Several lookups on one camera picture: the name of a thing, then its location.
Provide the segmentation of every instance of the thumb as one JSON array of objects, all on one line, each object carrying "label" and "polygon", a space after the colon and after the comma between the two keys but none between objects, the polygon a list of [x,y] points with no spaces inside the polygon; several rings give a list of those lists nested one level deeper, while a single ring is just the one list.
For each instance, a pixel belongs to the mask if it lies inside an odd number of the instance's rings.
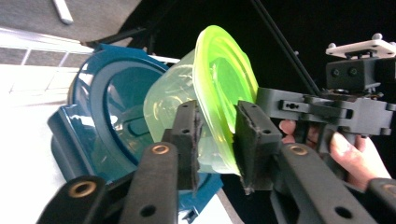
[{"label": "thumb", "polygon": [[378,171],[378,163],[382,163],[382,161],[372,161],[370,157],[367,158],[367,156],[351,145],[340,133],[335,133],[332,136],[330,149],[332,158],[352,175],[349,178],[349,182],[356,187],[366,189],[371,179],[382,177],[382,172]]}]

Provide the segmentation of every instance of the human hand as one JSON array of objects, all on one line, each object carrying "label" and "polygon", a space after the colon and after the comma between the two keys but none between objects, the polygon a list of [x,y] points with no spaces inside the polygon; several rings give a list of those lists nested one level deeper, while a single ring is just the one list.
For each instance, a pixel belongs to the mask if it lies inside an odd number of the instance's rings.
[{"label": "human hand", "polygon": [[[296,128],[294,120],[282,120],[279,128],[286,134],[283,143],[294,143],[293,133]],[[311,127],[308,132],[306,144],[315,148],[318,141],[318,127]],[[343,135],[334,133],[330,142],[330,155],[349,173],[347,182],[366,189],[373,178],[391,178],[385,168],[374,143],[370,138],[356,136],[355,146],[351,145]]]}]

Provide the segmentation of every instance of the blue container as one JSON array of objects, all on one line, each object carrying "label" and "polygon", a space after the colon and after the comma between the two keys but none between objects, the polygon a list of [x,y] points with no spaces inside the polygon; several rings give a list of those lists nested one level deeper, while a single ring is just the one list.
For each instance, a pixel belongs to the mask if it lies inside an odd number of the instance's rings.
[{"label": "blue container", "polygon": [[[64,178],[98,175],[111,183],[136,170],[153,140],[143,103],[168,69],[141,49],[101,45],[74,80],[67,105],[49,118],[51,150]],[[179,192],[179,210],[200,213],[221,188],[219,175],[200,174],[198,191]]]}]

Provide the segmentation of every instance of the translucent green container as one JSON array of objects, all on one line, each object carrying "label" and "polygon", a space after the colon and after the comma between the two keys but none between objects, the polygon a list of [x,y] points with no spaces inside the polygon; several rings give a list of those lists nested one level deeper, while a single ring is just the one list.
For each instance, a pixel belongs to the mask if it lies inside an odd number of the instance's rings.
[{"label": "translucent green container", "polygon": [[205,123],[198,143],[201,172],[236,174],[233,133],[239,100],[254,103],[258,84],[248,56],[218,26],[204,29],[195,50],[155,82],[144,103],[154,141],[172,128],[177,107],[197,100]]}]

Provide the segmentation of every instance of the green lid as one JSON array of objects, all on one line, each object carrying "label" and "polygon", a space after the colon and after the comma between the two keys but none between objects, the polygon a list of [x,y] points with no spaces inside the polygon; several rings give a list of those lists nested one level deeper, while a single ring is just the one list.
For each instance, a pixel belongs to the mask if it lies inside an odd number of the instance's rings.
[{"label": "green lid", "polygon": [[239,174],[233,155],[234,106],[239,100],[255,103],[259,87],[248,56],[226,31],[208,26],[198,37],[192,78],[220,156]]}]

